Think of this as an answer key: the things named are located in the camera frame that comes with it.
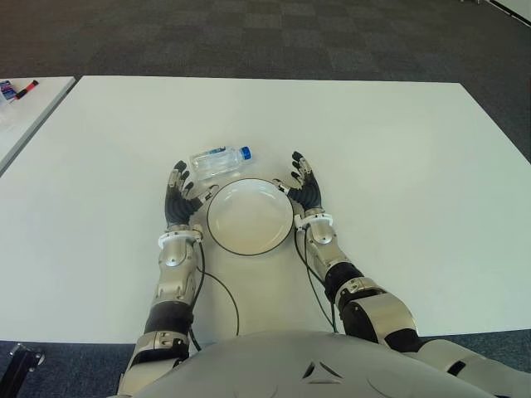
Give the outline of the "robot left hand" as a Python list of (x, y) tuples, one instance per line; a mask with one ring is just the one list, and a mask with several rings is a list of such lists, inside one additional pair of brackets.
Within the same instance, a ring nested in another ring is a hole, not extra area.
[(168, 176), (164, 199), (164, 216), (167, 226), (188, 225), (198, 212), (219, 190), (217, 184), (194, 191), (195, 182), (190, 178), (188, 165), (179, 160)]

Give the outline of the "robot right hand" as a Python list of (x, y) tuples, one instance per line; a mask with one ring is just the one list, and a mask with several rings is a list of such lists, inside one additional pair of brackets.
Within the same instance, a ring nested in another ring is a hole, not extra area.
[(291, 157), (292, 166), (295, 168), (291, 176), (299, 183), (299, 186), (291, 187), (277, 178), (272, 180), (273, 184), (290, 200), (298, 203), (304, 211), (322, 210), (321, 191), (312, 167), (306, 158), (297, 151), (294, 151)]

